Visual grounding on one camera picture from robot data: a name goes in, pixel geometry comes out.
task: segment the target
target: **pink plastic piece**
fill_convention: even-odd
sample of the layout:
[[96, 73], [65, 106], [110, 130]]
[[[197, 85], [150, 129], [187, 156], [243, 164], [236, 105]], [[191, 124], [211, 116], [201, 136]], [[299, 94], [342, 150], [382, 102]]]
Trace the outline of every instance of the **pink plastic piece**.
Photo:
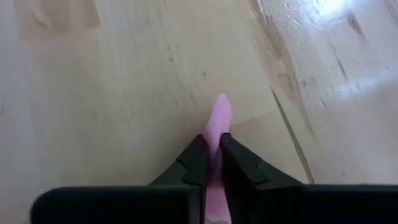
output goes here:
[[206, 217], [210, 220], [221, 220], [231, 223], [228, 204], [225, 197], [224, 185], [221, 179], [223, 158], [219, 150], [220, 137], [229, 132], [232, 118], [231, 105], [224, 94], [221, 94], [209, 122], [206, 125], [204, 137], [210, 148], [211, 175], [206, 193]]

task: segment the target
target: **wooden floor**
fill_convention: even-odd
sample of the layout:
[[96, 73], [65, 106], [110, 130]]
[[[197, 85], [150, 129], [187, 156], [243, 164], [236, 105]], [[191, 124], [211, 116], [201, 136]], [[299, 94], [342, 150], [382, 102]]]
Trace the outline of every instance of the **wooden floor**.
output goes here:
[[398, 184], [397, 49], [395, 0], [2, 0], [0, 223], [54, 187], [150, 182], [219, 93], [298, 180]]

